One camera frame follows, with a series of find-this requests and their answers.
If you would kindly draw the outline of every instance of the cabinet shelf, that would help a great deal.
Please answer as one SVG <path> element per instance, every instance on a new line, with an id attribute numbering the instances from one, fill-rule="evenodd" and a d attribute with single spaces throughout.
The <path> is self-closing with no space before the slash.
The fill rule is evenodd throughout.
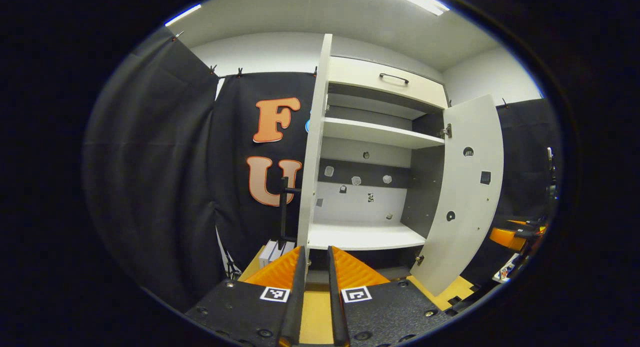
<path id="1" fill-rule="evenodd" d="M 373 251 L 422 246 L 425 238 L 400 222 L 313 222 L 309 226 L 310 249 L 335 246 L 343 251 Z"/>
<path id="2" fill-rule="evenodd" d="M 409 130 L 350 119 L 325 117 L 324 137 L 373 142 L 374 144 L 423 149 L 444 145 L 444 139 Z"/>

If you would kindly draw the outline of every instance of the open cabinet door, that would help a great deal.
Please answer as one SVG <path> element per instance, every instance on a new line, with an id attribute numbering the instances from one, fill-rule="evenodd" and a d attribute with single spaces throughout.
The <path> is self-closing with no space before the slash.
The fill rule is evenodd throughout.
<path id="1" fill-rule="evenodd" d="M 320 50 L 318 72 L 315 76 L 313 100 L 311 101 L 311 117 L 309 119 L 306 150 L 304 152 L 304 169 L 302 170 L 302 189 L 300 192 L 300 215 L 297 224 L 297 246 L 306 248 L 304 256 L 309 261 L 309 226 L 314 221 L 316 205 L 316 188 L 318 186 L 318 169 L 320 168 L 320 149 L 327 107 L 327 91 L 329 90 L 329 57 L 333 34 L 325 34 Z M 304 278 L 306 280 L 309 265 L 306 263 Z"/>
<path id="2" fill-rule="evenodd" d="M 433 224 L 411 274 L 439 295 L 462 273 L 496 214 L 503 183 L 503 133 L 491 96 L 443 111 L 444 171 Z"/>

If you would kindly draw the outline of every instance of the white wall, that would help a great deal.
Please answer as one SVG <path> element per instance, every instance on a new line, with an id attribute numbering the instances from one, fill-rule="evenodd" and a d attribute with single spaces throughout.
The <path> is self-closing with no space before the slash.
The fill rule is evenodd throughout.
<path id="1" fill-rule="evenodd" d="M 324 35 L 305 32 L 245 34 L 191 48 L 218 76 L 252 72 L 313 72 Z M 373 60 L 442 81 L 442 73 L 406 55 L 367 42 L 334 35 L 332 55 Z"/>
<path id="2" fill-rule="evenodd" d="M 504 104 L 503 99 L 516 103 L 541 98 L 528 72 L 502 47 L 467 58 L 443 75 L 453 106 L 485 95 L 491 95 L 496 106 Z"/>

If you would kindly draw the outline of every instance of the drawer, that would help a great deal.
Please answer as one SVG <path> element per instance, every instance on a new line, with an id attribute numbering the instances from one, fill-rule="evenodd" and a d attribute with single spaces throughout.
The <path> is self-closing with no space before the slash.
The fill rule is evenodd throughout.
<path id="1" fill-rule="evenodd" d="M 329 83 L 366 88 L 429 104 L 448 107 L 444 86 L 423 76 L 366 60 L 329 58 Z"/>

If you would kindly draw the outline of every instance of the white cabinet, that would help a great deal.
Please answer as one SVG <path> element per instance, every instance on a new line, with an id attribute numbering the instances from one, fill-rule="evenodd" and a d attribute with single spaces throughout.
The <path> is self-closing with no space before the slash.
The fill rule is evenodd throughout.
<path id="1" fill-rule="evenodd" d="M 489 96 L 448 107 L 441 83 L 333 57 L 331 40 L 325 35 L 311 106 L 298 245 L 415 249 L 411 274 L 438 295 L 478 251 L 496 212 L 496 108 Z M 437 171 L 423 173 L 431 163 Z"/>
<path id="2" fill-rule="evenodd" d="M 444 87 L 423 76 L 355 58 L 329 58 L 329 83 L 348 85 L 406 97 L 444 110 Z"/>

